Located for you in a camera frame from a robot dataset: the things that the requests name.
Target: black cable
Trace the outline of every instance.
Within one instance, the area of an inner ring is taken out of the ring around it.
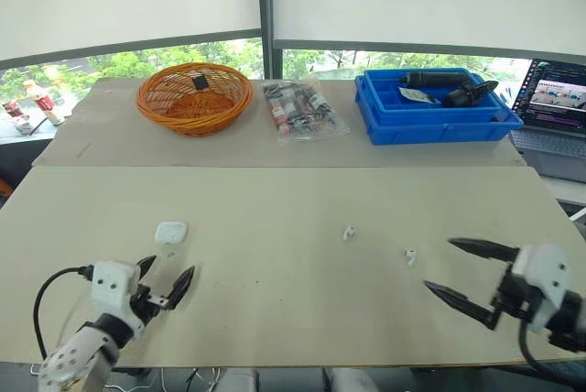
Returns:
[[[47,290],[51,282],[53,282],[59,276],[63,276],[67,273],[78,273],[82,275],[85,271],[85,268],[86,267],[63,268],[61,271],[58,271],[49,279],[47,279],[37,293],[37,298],[35,299],[35,306],[33,307],[33,323],[35,325],[35,335],[37,336],[38,349],[40,350],[40,354],[43,356],[43,360],[47,358],[47,350],[45,349],[45,344],[43,343],[43,336],[40,333],[40,325],[38,324],[38,307],[40,307],[40,301],[41,299],[43,299],[43,294],[45,294],[45,291]]]
[[[193,381],[193,378],[195,377],[195,375],[197,374],[197,372],[198,372],[198,369],[197,368],[196,369],[193,369],[193,372],[185,380],[185,382],[187,383],[187,387],[185,388],[185,392],[190,392],[191,382]]]
[[[523,354],[531,367],[533,367],[539,373],[543,374],[545,377],[549,377],[552,381],[557,383],[574,387],[576,390],[584,389],[585,380],[583,378],[568,376],[561,372],[555,371],[533,358],[533,355],[531,355],[529,348],[527,347],[527,320],[522,320],[521,326],[519,327],[519,347],[521,348],[521,354]]]

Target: wicker basket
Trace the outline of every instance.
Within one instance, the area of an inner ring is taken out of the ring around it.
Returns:
[[[240,71],[190,62],[151,76],[138,90],[136,107],[156,124],[205,137],[232,124],[252,96],[252,85]]]

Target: table surface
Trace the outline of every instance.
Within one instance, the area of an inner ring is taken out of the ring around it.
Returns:
[[[352,81],[321,82],[351,129],[346,136],[280,146],[262,97],[262,81],[244,114],[205,138],[178,135],[135,107],[143,80],[100,79],[36,160],[46,166],[385,167],[525,166],[508,140],[373,146],[354,103]]]
[[[181,245],[157,224],[189,223]],[[356,235],[342,241],[348,224]],[[477,365],[522,360],[519,322],[495,332],[450,309],[429,279],[488,306],[503,263],[449,245],[554,242],[584,295],[586,244],[533,169],[36,167],[0,212],[0,360],[38,360],[30,312],[50,274],[158,254],[146,283],[168,291],[198,266],[188,296],[131,343],[121,365]],[[407,248],[418,251],[408,267]],[[40,310],[51,346],[89,284],[58,280]],[[69,332],[94,319],[87,302]],[[531,336],[539,359],[574,356]]]

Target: blue plastic crate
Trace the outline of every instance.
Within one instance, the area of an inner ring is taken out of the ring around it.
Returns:
[[[485,94],[480,103],[473,108],[443,108],[441,103],[421,103],[410,101],[399,91],[398,79],[413,70],[367,70],[364,72],[364,88],[370,92],[366,96],[377,121],[381,125],[397,124],[436,124],[461,122],[490,122],[500,110],[499,99],[494,93]],[[478,85],[483,79],[465,69],[421,69],[418,71],[448,71],[467,74],[472,84]],[[441,100],[457,87],[417,88]]]
[[[358,76],[354,82],[357,89],[356,102],[373,145],[500,140],[511,130],[523,125],[523,121],[499,99],[496,99],[499,110],[491,122],[461,121],[423,125],[400,122],[396,125],[382,125],[376,119],[373,107],[367,100],[370,92],[364,88],[363,76]]]

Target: plastic bag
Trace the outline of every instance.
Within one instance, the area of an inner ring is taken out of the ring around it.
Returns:
[[[323,97],[317,79],[267,81],[263,83],[263,92],[279,143],[318,140],[350,132]]]

